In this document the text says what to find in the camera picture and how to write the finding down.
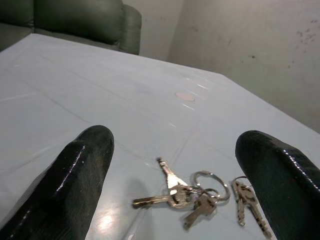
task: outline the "key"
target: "key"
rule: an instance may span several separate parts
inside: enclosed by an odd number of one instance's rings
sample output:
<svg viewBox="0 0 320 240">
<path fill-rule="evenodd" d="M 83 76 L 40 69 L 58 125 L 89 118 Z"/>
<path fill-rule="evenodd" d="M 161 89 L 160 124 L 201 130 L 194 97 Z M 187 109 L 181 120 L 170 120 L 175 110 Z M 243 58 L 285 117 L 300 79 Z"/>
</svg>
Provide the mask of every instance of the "key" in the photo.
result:
<svg viewBox="0 0 320 240">
<path fill-rule="evenodd" d="M 254 192 L 250 188 L 245 188 L 246 186 L 243 184 L 238 185 L 238 193 L 240 198 L 244 201 L 244 203 L 249 205 L 249 208 L 258 223 L 259 227 L 261 228 L 264 236 L 268 239 L 271 238 L 272 234 L 269 231 L 267 223 L 263 220 L 263 217 L 258 209 L 258 199 Z"/>
<path fill-rule="evenodd" d="M 238 181 L 232 181 L 232 189 L 235 195 L 235 201 L 237 203 L 237 217 L 238 217 L 238 223 L 241 227 L 245 226 L 245 206 L 243 203 L 242 198 L 239 197 L 238 193 Z"/>
<path fill-rule="evenodd" d="M 236 201 L 237 203 L 237 207 L 238 207 L 238 223 L 241 227 L 244 227 L 245 226 L 245 205 L 242 201 L 242 199 L 238 199 Z"/>
<path fill-rule="evenodd" d="M 196 209 L 184 219 L 183 227 L 188 230 L 200 215 L 208 216 L 216 209 L 213 200 L 202 194 L 195 203 Z"/>
<path fill-rule="evenodd" d="M 191 207 L 195 202 L 187 186 L 176 185 L 170 188 L 169 192 L 170 191 L 176 191 L 176 193 L 173 195 L 168 194 L 135 199 L 132 202 L 132 206 L 134 208 L 147 208 L 153 204 L 167 202 L 171 207 L 175 209 L 185 209 Z"/>
<path fill-rule="evenodd" d="M 171 189 L 177 185 L 188 186 L 188 184 L 186 184 L 182 179 L 177 177 L 177 175 L 168 167 L 168 164 L 162 160 L 162 157 L 158 157 L 157 161 L 166 176 L 166 184 L 168 189 Z M 176 190 L 171 190 L 170 195 L 174 195 L 176 194 L 176 192 Z"/>
</svg>

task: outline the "metal key ring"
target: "metal key ring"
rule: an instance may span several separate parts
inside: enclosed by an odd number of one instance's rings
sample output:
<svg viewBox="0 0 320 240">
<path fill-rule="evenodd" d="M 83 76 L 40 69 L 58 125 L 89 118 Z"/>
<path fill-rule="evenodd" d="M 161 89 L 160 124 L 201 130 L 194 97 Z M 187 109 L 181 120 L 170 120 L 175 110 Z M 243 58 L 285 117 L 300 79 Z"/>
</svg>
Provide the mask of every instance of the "metal key ring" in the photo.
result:
<svg viewBox="0 0 320 240">
<path fill-rule="evenodd" d="M 210 177 L 214 178 L 215 180 L 217 180 L 224 187 L 225 195 L 223 197 L 216 197 L 210 193 L 206 193 L 208 196 L 210 196 L 211 198 L 217 198 L 218 201 L 227 201 L 230 198 L 230 190 L 229 190 L 228 185 L 225 184 L 224 181 L 222 181 L 219 177 L 217 177 L 212 172 L 202 170 L 202 171 L 197 171 L 193 175 L 193 181 L 198 188 L 203 190 L 204 193 L 206 192 L 206 190 L 201 187 L 201 184 L 197 180 L 197 178 L 200 176 L 210 176 Z"/>
<path fill-rule="evenodd" d="M 209 192 L 215 192 L 217 194 L 217 196 L 210 194 Z M 213 202 L 213 204 L 217 204 L 219 202 L 219 198 L 220 198 L 220 193 L 215 190 L 214 188 L 206 188 L 202 190 L 201 194 L 206 194 L 207 196 L 209 196 L 211 199 L 215 199 L 215 201 Z"/>
<path fill-rule="evenodd" d="M 248 179 L 248 178 L 246 176 L 238 176 L 235 179 L 233 179 L 232 182 L 235 182 L 238 179 Z M 243 189 L 252 189 L 252 188 L 253 188 L 252 185 L 250 185 L 250 186 L 245 186 Z"/>
</svg>

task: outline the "wall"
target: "wall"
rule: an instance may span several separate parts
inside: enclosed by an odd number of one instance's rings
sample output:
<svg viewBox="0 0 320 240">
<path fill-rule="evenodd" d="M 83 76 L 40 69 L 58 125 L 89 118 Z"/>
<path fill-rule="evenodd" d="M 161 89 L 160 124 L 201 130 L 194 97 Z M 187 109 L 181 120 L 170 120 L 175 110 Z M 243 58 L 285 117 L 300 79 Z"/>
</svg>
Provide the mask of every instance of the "wall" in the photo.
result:
<svg viewBox="0 0 320 240">
<path fill-rule="evenodd" d="M 123 0 L 142 14 L 141 56 L 166 60 L 184 0 Z"/>
<path fill-rule="evenodd" d="M 320 132 L 318 0 L 185 0 L 168 60 L 222 73 Z"/>
</svg>

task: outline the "green leather chair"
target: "green leather chair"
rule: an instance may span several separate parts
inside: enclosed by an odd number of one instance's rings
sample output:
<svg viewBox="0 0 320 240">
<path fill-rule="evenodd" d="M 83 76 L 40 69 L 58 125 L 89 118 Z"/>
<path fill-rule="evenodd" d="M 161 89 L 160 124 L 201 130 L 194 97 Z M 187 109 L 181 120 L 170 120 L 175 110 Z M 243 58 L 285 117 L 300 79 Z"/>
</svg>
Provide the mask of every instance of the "green leather chair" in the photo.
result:
<svg viewBox="0 0 320 240">
<path fill-rule="evenodd" d="M 0 0 L 0 51 L 31 33 L 138 55 L 141 14 L 122 0 Z"/>
</svg>

